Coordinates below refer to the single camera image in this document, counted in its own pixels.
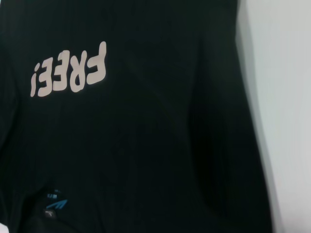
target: white letter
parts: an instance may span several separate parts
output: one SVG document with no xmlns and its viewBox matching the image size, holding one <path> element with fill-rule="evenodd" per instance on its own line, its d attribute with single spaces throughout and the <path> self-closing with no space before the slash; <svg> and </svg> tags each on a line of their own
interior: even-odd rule
<svg viewBox="0 0 311 233">
<path fill-rule="evenodd" d="M 36 66 L 35 66 L 35 72 L 38 71 L 40 67 L 40 63 L 38 63 Z M 33 76 L 31 77 L 31 92 L 30 92 L 30 96 L 31 97 L 34 97 L 35 96 L 35 89 L 36 89 L 36 85 L 35 85 L 35 79 L 37 77 L 37 74 L 34 73 Z"/>
<path fill-rule="evenodd" d="M 102 42 L 99 45 L 98 55 L 95 57 L 91 57 L 87 61 L 87 67 L 91 68 L 97 66 L 97 71 L 88 74 L 86 78 L 87 84 L 94 84 L 100 82 L 106 76 L 106 67 L 105 67 L 105 57 L 106 57 L 107 47 L 106 42 Z"/>
<path fill-rule="evenodd" d="M 42 63 L 42 68 L 47 68 L 47 70 L 39 75 L 39 81 L 41 83 L 46 82 L 47 86 L 41 87 L 39 89 L 38 96 L 40 96 L 40 97 L 47 96 L 48 94 L 50 94 L 52 92 L 52 77 L 51 77 L 51 75 L 52 75 L 52 64 L 53 64 L 53 58 L 52 57 L 50 57 L 47 60 L 44 60 L 44 62 Z"/>
<path fill-rule="evenodd" d="M 86 74 L 84 71 L 84 66 L 86 64 L 87 52 L 83 51 L 81 55 L 80 64 L 78 62 L 78 58 L 73 56 L 70 60 L 70 64 L 72 66 L 72 73 L 70 76 L 70 87 L 73 92 L 81 91 L 84 88 L 86 82 Z M 76 85 L 76 78 L 79 76 L 80 84 Z"/>
<path fill-rule="evenodd" d="M 70 52 L 68 50 L 64 50 L 58 55 L 58 60 L 62 60 L 62 64 L 55 67 L 54 75 L 60 75 L 60 81 L 53 82 L 54 91 L 63 91 L 67 87 L 67 69 L 69 58 Z"/>
</svg>

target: white wall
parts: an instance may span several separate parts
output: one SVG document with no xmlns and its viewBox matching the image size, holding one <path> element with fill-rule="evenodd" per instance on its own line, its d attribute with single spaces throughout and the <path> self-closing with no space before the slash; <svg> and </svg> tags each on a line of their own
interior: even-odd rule
<svg viewBox="0 0 311 233">
<path fill-rule="evenodd" d="M 7 228 L 7 226 L 4 226 L 1 223 L 0 223 L 0 233 L 9 233 L 9 229 Z"/>
<path fill-rule="evenodd" d="M 311 0 L 240 2 L 237 42 L 277 233 L 311 233 L 310 9 Z"/>
</svg>

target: black shirt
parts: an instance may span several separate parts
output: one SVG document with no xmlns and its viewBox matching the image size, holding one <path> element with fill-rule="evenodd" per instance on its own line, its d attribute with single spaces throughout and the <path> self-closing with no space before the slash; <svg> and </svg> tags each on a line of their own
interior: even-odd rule
<svg viewBox="0 0 311 233">
<path fill-rule="evenodd" d="M 236 0 L 2 0 L 0 222 L 271 232 L 236 14 Z"/>
</svg>

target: black t-shirt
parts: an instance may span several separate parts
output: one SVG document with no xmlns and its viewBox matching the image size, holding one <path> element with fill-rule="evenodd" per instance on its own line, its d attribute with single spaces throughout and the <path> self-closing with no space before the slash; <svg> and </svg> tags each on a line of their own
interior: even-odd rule
<svg viewBox="0 0 311 233">
<path fill-rule="evenodd" d="M 11 233 L 269 233 L 236 0 L 2 0 Z"/>
</svg>

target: small tag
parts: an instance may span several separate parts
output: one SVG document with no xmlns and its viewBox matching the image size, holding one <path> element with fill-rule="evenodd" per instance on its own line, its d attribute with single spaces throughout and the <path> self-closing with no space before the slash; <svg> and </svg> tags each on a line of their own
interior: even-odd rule
<svg viewBox="0 0 311 233">
<path fill-rule="evenodd" d="M 43 210 L 44 216 L 51 219 L 56 219 L 56 213 L 54 210 Z"/>
</svg>

